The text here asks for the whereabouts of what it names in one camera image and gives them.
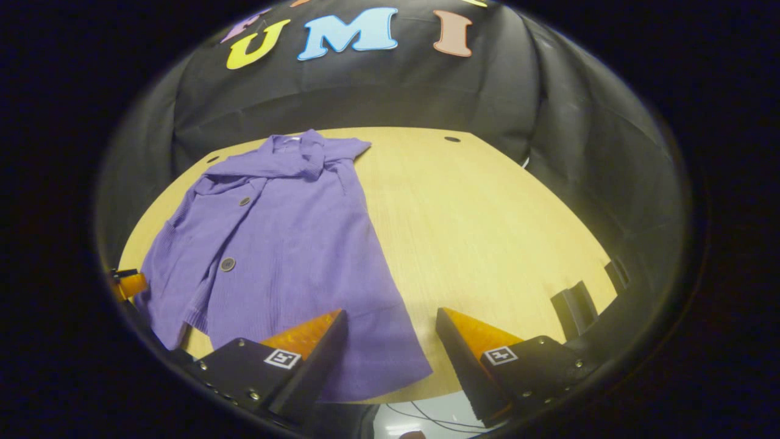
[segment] purple shirt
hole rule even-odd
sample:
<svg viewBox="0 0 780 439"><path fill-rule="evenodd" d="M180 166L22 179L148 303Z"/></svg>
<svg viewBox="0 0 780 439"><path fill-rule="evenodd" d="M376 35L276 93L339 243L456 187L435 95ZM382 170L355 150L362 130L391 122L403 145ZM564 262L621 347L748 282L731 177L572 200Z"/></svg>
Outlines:
<svg viewBox="0 0 780 439"><path fill-rule="evenodd" d="M349 335L323 401L373 398L429 375L355 173L370 145L309 130L209 168L142 267L149 290L135 304L162 343L179 346L184 323L214 349L262 341L341 308Z"/></svg>

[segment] cable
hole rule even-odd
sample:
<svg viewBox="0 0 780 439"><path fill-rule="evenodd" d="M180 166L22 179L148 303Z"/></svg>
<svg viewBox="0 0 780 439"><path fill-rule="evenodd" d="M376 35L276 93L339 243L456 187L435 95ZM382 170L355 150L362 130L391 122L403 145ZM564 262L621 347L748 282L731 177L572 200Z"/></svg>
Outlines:
<svg viewBox="0 0 780 439"><path fill-rule="evenodd" d="M465 430L457 430L457 429L454 429L454 428L447 427L446 425L442 425L443 423L448 423L448 424L452 424L452 425L458 425L458 426L461 426L461 427L471 427L471 428L485 428L485 427L481 427L481 426L478 426L478 425L469 425L469 424L465 424L465 423L454 423L454 422L451 422L451 421L439 421L439 420L436 420L436 419L432 419L430 416L426 415L426 414L425 414L425 412L423 412L422 410L420 410L420 407L417 407L417 404L415 404L414 402L411 402L411 403L412 403L412 405L414 405L414 408L415 408L415 409L417 409L417 411L419 411L420 413L422 413L422 415L423 415L423 416L425 416L425 417L423 417L423 416L417 416L417 415L412 415L412 414L410 414L410 413L404 413L404 412L401 412L401 411L400 411L400 410L398 410L398 409L394 409L393 407L391 407L391 406L390 406L390 404L387 404L387 403L385 403L385 405L387 405L387 408L388 408L388 409L391 409L393 412L396 412L396 413L398 413L398 414L400 414L400 415L404 415L404 416L411 416L411 417L413 417L413 418L418 418L418 419L425 419L425 420L431 421L432 423L435 423L436 425L440 426L441 428L446 428L447 430L458 431L458 432L460 432L460 433L473 433L473 434L482 434L482 433L485 433L485 431L465 431Z"/></svg>

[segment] blue letter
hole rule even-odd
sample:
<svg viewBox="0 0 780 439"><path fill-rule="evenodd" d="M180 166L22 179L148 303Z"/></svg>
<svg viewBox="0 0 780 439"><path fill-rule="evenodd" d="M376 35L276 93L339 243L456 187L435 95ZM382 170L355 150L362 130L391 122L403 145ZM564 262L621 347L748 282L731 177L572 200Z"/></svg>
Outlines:
<svg viewBox="0 0 780 439"><path fill-rule="evenodd" d="M309 38L306 40L306 49L298 55L298 60L319 58L328 53L328 50L322 47L323 39L328 40L333 50L343 52L357 34L360 34L360 38L352 45L355 50L396 48L398 42L390 37L390 19L396 12L396 8L366 9L349 25L344 24L337 16L311 20L304 25L309 28Z"/></svg>

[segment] wooden table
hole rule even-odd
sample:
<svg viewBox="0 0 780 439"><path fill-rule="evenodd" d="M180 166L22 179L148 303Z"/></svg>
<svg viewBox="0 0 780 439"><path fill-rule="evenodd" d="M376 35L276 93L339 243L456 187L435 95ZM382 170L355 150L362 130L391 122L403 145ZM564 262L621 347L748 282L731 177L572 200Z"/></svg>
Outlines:
<svg viewBox="0 0 780 439"><path fill-rule="evenodd" d="M369 217L434 370L424 380L367 402L404 402L461 390L436 335L441 306L522 339L545 334L564 342L552 296L583 280L598 312L615 298L604 271L609 258L595 237L542 183L478 137L399 127L319 132L372 143L355 167ZM209 166L263 141L214 151L176 179L138 221L119 268L141 267L162 224ZM183 347L196 358L213 351L208 336L193 328Z"/></svg>

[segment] button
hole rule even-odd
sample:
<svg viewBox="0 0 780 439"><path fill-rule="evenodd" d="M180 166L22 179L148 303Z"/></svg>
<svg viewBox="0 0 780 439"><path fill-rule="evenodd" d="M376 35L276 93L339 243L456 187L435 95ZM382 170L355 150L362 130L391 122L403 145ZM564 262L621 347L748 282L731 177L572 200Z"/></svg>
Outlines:
<svg viewBox="0 0 780 439"><path fill-rule="evenodd" d="M230 271L236 266L236 260L233 258L224 258L222 263L219 264L219 269L222 271Z"/></svg>

